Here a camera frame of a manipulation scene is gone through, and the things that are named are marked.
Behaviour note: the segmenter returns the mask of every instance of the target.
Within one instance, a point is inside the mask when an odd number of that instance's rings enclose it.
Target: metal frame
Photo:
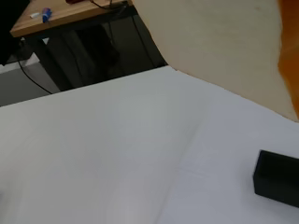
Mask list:
[[[47,48],[47,45],[42,41],[43,38],[52,37],[63,32],[72,30],[85,29],[101,23],[115,21],[123,18],[137,15],[137,11],[134,6],[125,7],[122,12],[119,10],[111,11],[106,14],[102,14],[96,17],[92,17],[83,21],[75,21],[69,24],[52,27],[44,31],[40,31],[31,35],[26,35],[28,45],[32,48],[40,63],[45,68],[46,72],[57,85],[60,91],[68,91],[74,89],[65,75],[63,69],[57,63],[53,55]]]

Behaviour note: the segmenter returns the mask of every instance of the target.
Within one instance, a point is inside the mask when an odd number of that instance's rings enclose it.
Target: black cable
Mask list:
[[[115,39],[114,39],[114,35],[113,35],[112,26],[111,26],[111,22],[110,22],[110,21],[108,22],[108,28],[109,28],[109,32],[110,32],[110,36],[111,36],[111,42],[112,42],[112,45],[114,46],[114,48],[116,48],[116,47],[115,47]],[[122,72],[122,75],[123,75],[123,76],[126,76],[126,75],[125,75],[125,72],[124,72],[124,70],[123,70],[123,67],[122,67],[122,65],[121,65],[121,61],[119,62],[119,68],[120,68],[120,70],[121,70],[121,72]]]
[[[33,82],[33,83],[35,83],[40,89],[42,89],[43,91],[46,91],[48,94],[53,94],[53,93],[51,93],[50,91],[47,91],[45,88],[43,88],[41,85],[39,85],[37,82],[35,82],[33,79],[31,79],[28,75],[27,75],[27,73],[25,72],[25,70],[24,70],[24,68],[21,66],[21,63],[20,63],[20,60],[19,60],[19,57],[16,55],[16,58],[17,58],[17,60],[18,60],[18,64],[19,64],[19,67],[20,67],[20,69],[23,71],[23,73]]]
[[[155,63],[153,62],[153,60],[152,60],[151,57],[150,57],[150,53],[149,53],[149,51],[148,51],[148,49],[147,49],[146,44],[144,43],[144,41],[143,41],[143,39],[142,39],[142,36],[141,36],[139,30],[138,30],[138,27],[137,27],[137,25],[136,25],[134,16],[131,16],[131,18],[132,18],[134,27],[135,27],[135,29],[136,29],[136,31],[137,31],[137,33],[138,33],[139,39],[140,39],[140,41],[141,41],[141,43],[142,43],[143,49],[144,49],[144,51],[146,51],[146,54],[147,54],[147,56],[148,56],[148,58],[149,58],[149,60],[150,60],[150,63],[151,63],[151,65],[152,65],[152,67],[155,68],[155,67],[156,67],[156,66],[155,66]]]
[[[64,37],[61,35],[61,39],[63,40],[64,44],[66,45],[68,51],[72,54],[73,58],[74,58],[74,61],[75,61],[75,64],[76,64],[76,68],[78,70],[78,75],[80,76],[80,79],[81,79],[81,82],[83,84],[83,86],[85,85],[84,84],[84,78],[83,78],[83,75],[81,73],[81,70],[80,70],[80,67],[78,65],[78,60],[77,60],[77,57],[76,57],[76,54],[74,53],[74,51],[69,47],[69,45],[67,44],[67,42],[65,41]]]

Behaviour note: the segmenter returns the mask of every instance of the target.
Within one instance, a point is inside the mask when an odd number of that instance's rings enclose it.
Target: table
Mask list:
[[[299,126],[170,67],[0,108],[0,222],[297,223],[257,196]]]
[[[103,7],[109,5],[109,1],[107,0],[95,0],[94,2]],[[121,2],[123,0],[114,0],[113,4]],[[44,24],[40,17],[35,19],[30,18],[32,13],[41,12],[44,7],[51,8],[53,12],[50,23]],[[72,89],[72,86],[62,68],[57,64],[41,39],[65,31],[84,29],[102,22],[135,15],[136,11],[132,2],[129,1],[129,7],[120,15],[118,13],[118,10],[104,10],[99,8],[90,1],[69,5],[65,0],[33,0],[11,29],[10,33],[14,37],[25,37],[26,42],[31,46],[57,87],[61,91],[67,91]]]

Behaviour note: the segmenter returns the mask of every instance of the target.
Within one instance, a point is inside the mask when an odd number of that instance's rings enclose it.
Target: black box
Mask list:
[[[299,160],[262,150],[253,175],[256,194],[299,207]]]

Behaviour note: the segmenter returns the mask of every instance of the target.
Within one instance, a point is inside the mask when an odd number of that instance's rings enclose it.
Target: blue marker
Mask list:
[[[52,14],[51,10],[48,7],[43,9],[43,22],[49,21],[50,15]]]

